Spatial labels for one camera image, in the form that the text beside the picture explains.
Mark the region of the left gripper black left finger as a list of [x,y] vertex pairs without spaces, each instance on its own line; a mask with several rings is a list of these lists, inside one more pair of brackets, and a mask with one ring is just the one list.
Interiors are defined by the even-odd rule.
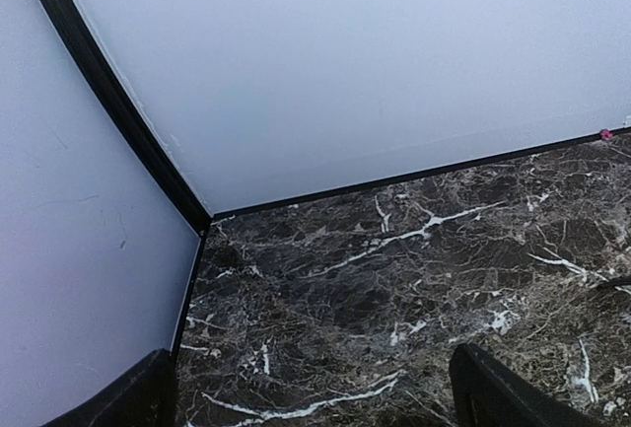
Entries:
[[48,427],[171,427],[175,424],[175,363],[165,349],[154,350],[78,407]]

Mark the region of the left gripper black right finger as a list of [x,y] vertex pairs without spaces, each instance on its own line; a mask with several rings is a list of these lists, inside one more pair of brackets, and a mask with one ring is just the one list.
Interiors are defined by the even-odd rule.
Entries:
[[529,384],[474,343],[456,347],[449,373],[460,426],[601,425]]

